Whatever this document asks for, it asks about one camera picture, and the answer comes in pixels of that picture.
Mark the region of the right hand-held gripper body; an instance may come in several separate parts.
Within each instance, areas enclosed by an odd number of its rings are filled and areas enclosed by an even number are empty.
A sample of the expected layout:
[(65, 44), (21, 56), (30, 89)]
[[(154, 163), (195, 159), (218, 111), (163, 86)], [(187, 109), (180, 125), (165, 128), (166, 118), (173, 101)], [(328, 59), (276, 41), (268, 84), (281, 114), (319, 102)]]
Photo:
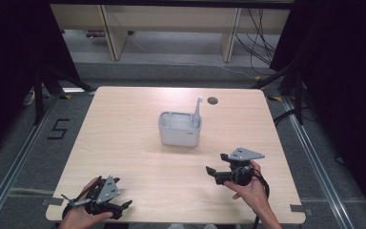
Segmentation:
[(246, 186), (254, 176), (254, 166), (251, 161), (264, 158), (261, 153), (242, 147), (236, 148), (228, 155), (228, 161), (232, 170), (231, 181), (237, 185)]

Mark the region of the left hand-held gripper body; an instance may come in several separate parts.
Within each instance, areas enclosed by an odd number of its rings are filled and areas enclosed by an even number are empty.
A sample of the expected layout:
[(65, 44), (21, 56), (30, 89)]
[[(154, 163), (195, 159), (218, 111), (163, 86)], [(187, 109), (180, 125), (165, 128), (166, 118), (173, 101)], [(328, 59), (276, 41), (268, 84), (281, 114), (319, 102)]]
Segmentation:
[(62, 218), (70, 211), (71, 208), (84, 206), (86, 211), (91, 215), (99, 215), (105, 212), (112, 212), (113, 219), (120, 219), (123, 215), (121, 205), (112, 204), (112, 200), (120, 195), (120, 191), (114, 177), (99, 177), (93, 184), (85, 188), (76, 198), (69, 199), (65, 195), (63, 198), (68, 201)]

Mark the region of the white toothbrush holder box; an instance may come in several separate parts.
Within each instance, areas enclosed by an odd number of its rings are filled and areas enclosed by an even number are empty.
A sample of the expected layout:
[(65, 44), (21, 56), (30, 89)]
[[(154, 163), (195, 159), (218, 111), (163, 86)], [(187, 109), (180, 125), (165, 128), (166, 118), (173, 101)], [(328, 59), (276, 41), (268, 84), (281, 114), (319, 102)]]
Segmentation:
[(165, 145), (195, 147), (198, 145), (202, 127), (192, 127), (193, 114), (178, 112), (163, 112), (158, 118), (158, 129), (161, 142)]

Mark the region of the white electric toothbrush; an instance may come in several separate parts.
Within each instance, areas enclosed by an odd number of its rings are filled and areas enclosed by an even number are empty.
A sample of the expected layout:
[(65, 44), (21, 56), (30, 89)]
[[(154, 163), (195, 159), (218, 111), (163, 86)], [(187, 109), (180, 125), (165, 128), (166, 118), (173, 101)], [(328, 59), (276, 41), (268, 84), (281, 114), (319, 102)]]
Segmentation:
[(196, 107), (195, 107), (195, 110), (193, 113), (193, 118), (192, 118), (192, 127), (194, 129), (197, 129), (200, 127), (200, 104), (201, 104), (202, 100), (203, 100), (203, 96), (200, 95), (196, 101)]

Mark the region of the person's right hand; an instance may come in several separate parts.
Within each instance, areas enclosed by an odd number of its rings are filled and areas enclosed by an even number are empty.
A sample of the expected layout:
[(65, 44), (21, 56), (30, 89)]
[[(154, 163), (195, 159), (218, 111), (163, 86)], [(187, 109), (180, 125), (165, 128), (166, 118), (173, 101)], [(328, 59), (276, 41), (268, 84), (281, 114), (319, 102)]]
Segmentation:
[(270, 209), (269, 201), (262, 182), (257, 177), (246, 186), (225, 181), (224, 186), (234, 192), (233, 199), (242, 198), (258, 216), (261, 216)]

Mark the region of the person's left hand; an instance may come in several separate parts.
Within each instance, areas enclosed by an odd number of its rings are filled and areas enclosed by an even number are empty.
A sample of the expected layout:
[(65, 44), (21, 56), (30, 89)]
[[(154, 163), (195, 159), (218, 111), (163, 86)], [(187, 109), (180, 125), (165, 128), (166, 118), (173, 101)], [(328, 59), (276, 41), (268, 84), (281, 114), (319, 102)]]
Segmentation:
[(90, 229), (95, 224), (112, 217), (112, 212), (105, 212), (99, 215), (89, 214), (84, 206), (71, 208), (60, 222), (57, 229)]

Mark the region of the grey tape piece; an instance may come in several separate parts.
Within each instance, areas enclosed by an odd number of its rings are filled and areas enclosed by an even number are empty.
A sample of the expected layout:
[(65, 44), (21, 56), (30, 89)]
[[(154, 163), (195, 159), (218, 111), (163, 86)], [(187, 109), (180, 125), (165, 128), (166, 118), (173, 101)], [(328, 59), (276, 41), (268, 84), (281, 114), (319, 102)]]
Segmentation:
[(64, 200), (62, 198), (44, 198), (42, 200), (43, 206), (61, 206), (63, 204)]
[(314, 215), (314, 212), (310, 208), (306, 208), (303, 205), (290, 205), (290, 209), (292, 212), (298, 212), (298, 213), (304, 213), (307, 217), (312, 217)]

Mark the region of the black tape floor marking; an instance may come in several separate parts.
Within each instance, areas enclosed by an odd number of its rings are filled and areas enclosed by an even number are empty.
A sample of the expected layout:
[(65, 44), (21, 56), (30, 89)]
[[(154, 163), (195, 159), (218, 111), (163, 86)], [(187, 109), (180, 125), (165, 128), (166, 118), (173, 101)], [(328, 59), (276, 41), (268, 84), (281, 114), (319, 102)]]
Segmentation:
[(68, 118), (58, 118), (51, 128), (51, 135), (48, 136), (49, 140), (63, 139), (68, 129), (63, 126), (64, 123), (68, 123)]

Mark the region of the black metal stand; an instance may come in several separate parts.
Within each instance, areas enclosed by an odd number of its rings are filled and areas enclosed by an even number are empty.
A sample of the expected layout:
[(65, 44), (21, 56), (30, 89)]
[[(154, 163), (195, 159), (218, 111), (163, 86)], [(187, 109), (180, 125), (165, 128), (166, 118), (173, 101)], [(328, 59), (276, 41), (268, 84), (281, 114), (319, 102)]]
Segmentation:
[(279, 70), (273, 75), (267, 77), (264, 80), (257, 82), (252, 86), (252, 89), (262, 89), (263, 87), (269, 85), (270, 83), (276, 81), (278, 78), (282, 77), (283, 80), (279, 86), (279, 93), (281, 95), (288, 94), (291, 90), (295, 90), (295, 105), (292, 109), (279, 115), (274, 119), (274, 124), (277, 125), (282, 119), (290, 115), (295, 116), (295, 120), (299, 125), (303, 125), (302, 120), (302, 83), (303, 77), (300, 69), (295, 63), (290, 63), (287, 67)]
[(86, 92), (94, 92), (95, 88), (82, 82), (78, 74), (67, 74), (54, 66), (41, 65), (36, 69), (34, 77), (34, 103), (35, 103), (35, 119), (34, 124), (38, 124), (44, 116), (45, 107), (43, 102), (43, 88), (46, 88), (50, 95), (60, 95), (64, 90), (59, 84), (60, 80), (65, 80), (71, 84), (78, 86)]

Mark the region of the dark curtain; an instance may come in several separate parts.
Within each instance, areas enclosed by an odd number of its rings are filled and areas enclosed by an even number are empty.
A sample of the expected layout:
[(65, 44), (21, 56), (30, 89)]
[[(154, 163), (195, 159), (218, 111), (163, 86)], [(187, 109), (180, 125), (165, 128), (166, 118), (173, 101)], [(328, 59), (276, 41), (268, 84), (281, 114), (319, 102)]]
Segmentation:
[(0, 138), (47, 67), (78, 72), (48, 0), (0, 0)]
[(291, 63), (317, 18), (310, 36), (303, 81), (316, 113), (366, 197), (366, 0), (295, 0), (281, 33), (271, 68)]

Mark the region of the aluminium floor rail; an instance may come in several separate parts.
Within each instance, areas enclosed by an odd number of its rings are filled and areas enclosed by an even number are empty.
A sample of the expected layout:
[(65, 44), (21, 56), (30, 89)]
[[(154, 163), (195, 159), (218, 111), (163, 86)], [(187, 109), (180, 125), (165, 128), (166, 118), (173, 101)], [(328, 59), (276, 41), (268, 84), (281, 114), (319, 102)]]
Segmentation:
[(328, 201), (328, 204), (335, 216), (337, 224), (340, 229), (355, 229), (350, 215), (341, 200), (334, 184), (332, 183), (329, 175), (327, 174), (321, 160), (319, 159), (315, 147), (310, 140), (308, 134), (303, 125), (301, 125), (294, 114), (290, 116), (291, 123), (295, 129), (295, 133), (302, 145), (303, 151), (308, 158), (312, 169), (315, 173), (315, 177), (321, 187), (321, 190)]
[(58, 95), (51, 95), (43, 109), (42, 117), (34, 124), (22, 145), (22, 148), (17, 152), (16, 158), (11, 164), (8, 171), (5, 173), (3, 180), (0, 182), (0, 210), (2, 209), (14, 182), (19, 177), (27, 159), (31, 154), (31, 149), (35, 145), (38, 137), (45, 127), (46, 120), (51, 114), (53, 106), (59, 99)]

